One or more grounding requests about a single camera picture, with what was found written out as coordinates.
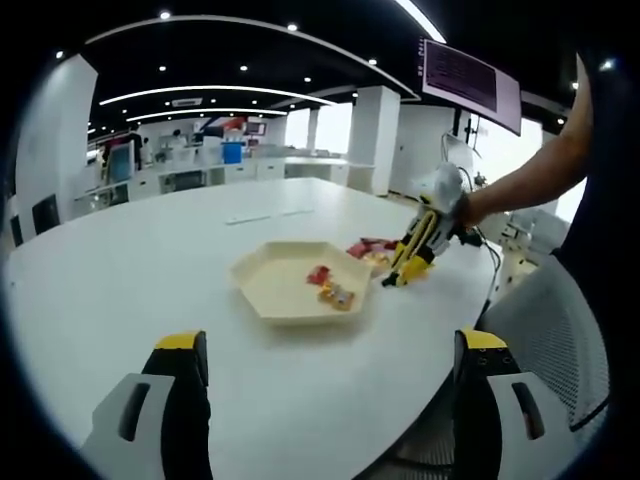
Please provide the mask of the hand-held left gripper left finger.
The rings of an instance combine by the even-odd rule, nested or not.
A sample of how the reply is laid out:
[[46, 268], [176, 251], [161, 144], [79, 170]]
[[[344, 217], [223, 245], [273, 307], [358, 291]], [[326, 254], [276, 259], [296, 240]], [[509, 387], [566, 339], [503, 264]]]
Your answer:
[[97, 405], [82, 456], [102, 479], [211, 479], [208, 386], [206, 333], [162, 338]]

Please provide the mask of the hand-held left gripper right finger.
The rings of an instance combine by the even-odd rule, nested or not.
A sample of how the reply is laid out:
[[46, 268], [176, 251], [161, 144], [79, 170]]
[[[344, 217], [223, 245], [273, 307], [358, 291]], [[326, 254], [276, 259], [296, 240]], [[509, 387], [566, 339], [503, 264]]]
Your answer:
[[455, 333], [454, 479], [557, 479], [573, 462], [568, 411], [499, 337]]

